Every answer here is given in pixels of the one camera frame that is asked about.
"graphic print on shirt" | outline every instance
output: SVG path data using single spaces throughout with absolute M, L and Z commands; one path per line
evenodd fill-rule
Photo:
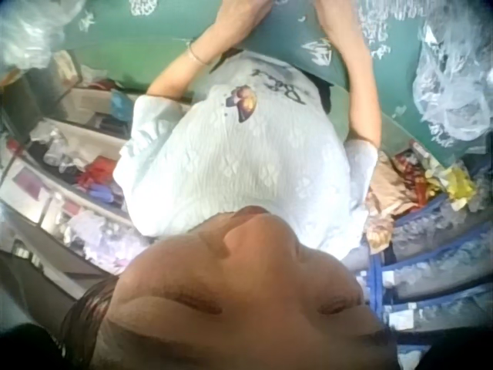
M 235 106 L 238 109 L 238 121 L 243 123 L 255 112 L 257 95 L 249 86 L 236 87 L 226 99 L 226 106 Z
M 284 95 L 293 100 L 294 102 L 302 105 L 306 105 L 306 103 L 301 100 L 300 95 L 298 94 L 297 87 L 295 85 L 291 85 L 288 83 L 284 83 L 280 81 L 279 79 L 276 79 L 275 77 L 272 77 L 269 73 L 261 71 L 259 69 L 254 69 L 253 73 L 251 75 L 252 77 L 255 76 L 266 76 L 269 81 L 272 81 L 272 84 L 264 83 L 264 85 L 271 91 L 274 91 L 275 93 L 278 93 L 279 91 L 283 92 Z

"white lace top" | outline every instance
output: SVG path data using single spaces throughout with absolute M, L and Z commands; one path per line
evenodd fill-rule
M 357 247 L 377 149 L 340 142 L 315 85 L 286 63 L 243 52 L 204 91 L 185 115 L 168 99 L 136 101 L 114 173 L 136 228 L 166 237 L 257 205 L 308 247 L 340 259 Z

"bracelet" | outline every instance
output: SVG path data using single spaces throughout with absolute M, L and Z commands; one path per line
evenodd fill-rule
M 209 65 L 209 63 L 205 63 L 197 55 L 195 55 L 195 53 L 192 50 L 192 42 L 189 42 L 187 46 L 188 46 L 187 54 L 191 59 L 193 59 L 195 62 L 199 63 L 204 67 Z

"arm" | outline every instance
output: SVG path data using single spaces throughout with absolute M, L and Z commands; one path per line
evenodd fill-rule
M 147 95 L 180 99 L 197 74 L 243 41 L 272 5 L 272 0 L 223 0 L 214 24 L 156 78 Z
M 189 55 L 189 50 L 184 52 L 153 81 L 147 95 L 179 100 L 199 72 L 228 49 L 221 38 L 216 37 L 216 32 L 211 26 L 190 45 L 199 60 Z
M 346 64 L 350 80 L 348 139 L 381 144 L 381 110 L 371 55 L 364 44 L 351 0 L 316 0 L 317 15 Z

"hand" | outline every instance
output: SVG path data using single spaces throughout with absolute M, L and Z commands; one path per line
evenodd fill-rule
M 366 48 L 352 0 L 315 0 L 318 21 L 341 54 Z
M 223 0 L 213 29 L 226 49 L 242 42 L 269 14 L 273 0 Z

